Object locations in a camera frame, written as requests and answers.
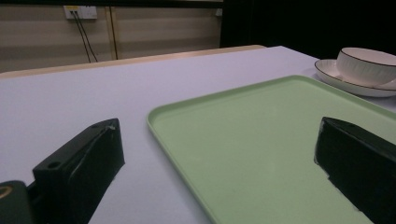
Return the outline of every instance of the cup rim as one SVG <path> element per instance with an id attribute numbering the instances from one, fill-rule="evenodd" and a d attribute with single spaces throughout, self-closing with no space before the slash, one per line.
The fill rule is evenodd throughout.
<path id="1" fill-rule="evenodd" d="M 395 67 L 395 68 L 396 68 L 396 64 L 377 63 L 377 62 L 368 61 L 368 60 L 364 60 L 364 59 L 355 57 L 355 56 L 353 56 L 353 55 L 350 55 L 350 54 L 346 53 L 346 52 L 345 52 L 345 49 L 364 49 L 364 48 L 347 47 L 347 48 L 342 48 L 342 49 L 340 50 L 340 52 L 343 53 L 343 54 L 345 54 L 345 55 L 348 56 L 348 57 L 351 57 L 351 58 L 356 59 L 356 60 L 359 60 L 359 61 L 363 61 L 363 62 L 366 62 L 366 63 L 378 64 L 378 65 L 381 65 L 381 66 Z M 375 50 L 375 49 L 364 49 L 364 50 L 370 50 L 370 51 L 374 51 L 374 52 L 384 53 L 384 54 L 387 54 L 387 55 L 390 55 L 390 56 L 395 57 L 395 60 L 396 60 L 396 55 L 393 55 L 393 54 L 390 54 L 390 53 L 386 53 L 386 52 L 384 52 L 384 51 Z"/>

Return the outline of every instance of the beige wall panel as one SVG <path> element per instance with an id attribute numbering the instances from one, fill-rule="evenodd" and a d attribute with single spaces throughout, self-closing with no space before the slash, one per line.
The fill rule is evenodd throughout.
<path id="1" fill-rule="evenodd" d="M 102 62 L 111 60 L 110 42 L 105 9 L 97 13 L 83 25 Z M 0 72 L 87 62 L 78 27 L 63 7 L 0 6 Z"/>
<path id="2" fill-rule="evenodd" d="M 219 47 L 215 9 L 116 7 L 121 59 Z"/>

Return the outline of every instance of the screw hole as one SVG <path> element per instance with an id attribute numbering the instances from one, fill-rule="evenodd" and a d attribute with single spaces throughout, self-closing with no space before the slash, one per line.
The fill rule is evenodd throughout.
<path id="1" fill-rule="evenodd" d="M 54 162 L 52 162 L 52 163 L 50 163 L 50 164 L 48 165 L 48 168 L 53 169 L 53 168 L 58 167 L 60 164 L 61 164 L 60 162 L 54 161 Z"/>

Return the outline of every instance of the white saucer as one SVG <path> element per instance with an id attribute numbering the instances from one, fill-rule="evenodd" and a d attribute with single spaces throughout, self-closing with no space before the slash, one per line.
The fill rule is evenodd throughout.
<path id="1" fill-rule="evenodd" d="M 338 72 L 336 60 L 318 60 L 315 62 L 318 76 L 327 84 L 334 86 L 343 91 L 348 91 L 357 95 L 374 96 L 374 97 L 390 97 L 396 95 L 396 90 L 384 90 L 379 88 L 363 87 L 342 79 L 342 75 Z"/>

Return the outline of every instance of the black plastic part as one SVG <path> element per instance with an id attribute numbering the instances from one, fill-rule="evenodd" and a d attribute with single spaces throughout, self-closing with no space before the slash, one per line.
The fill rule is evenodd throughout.
<path id="1" fill-rule="evenodd" d="M 0 184 L 0 223 L 37 223 L 23 182 L 15 180 Z"/>
<path id="2" fill-rule="evenodd" d="M 374 223 L 396 223 L 396 146 L 352 123 L 323 118 L 316 163 Z"/>
<path id="3" fill-rule="evenodd" d="M 88 223 L 124 163 L 117 119 L 87 128 L 33 170 L 32 189 L 44 204 L 39 215 L 48 223 Z"/>

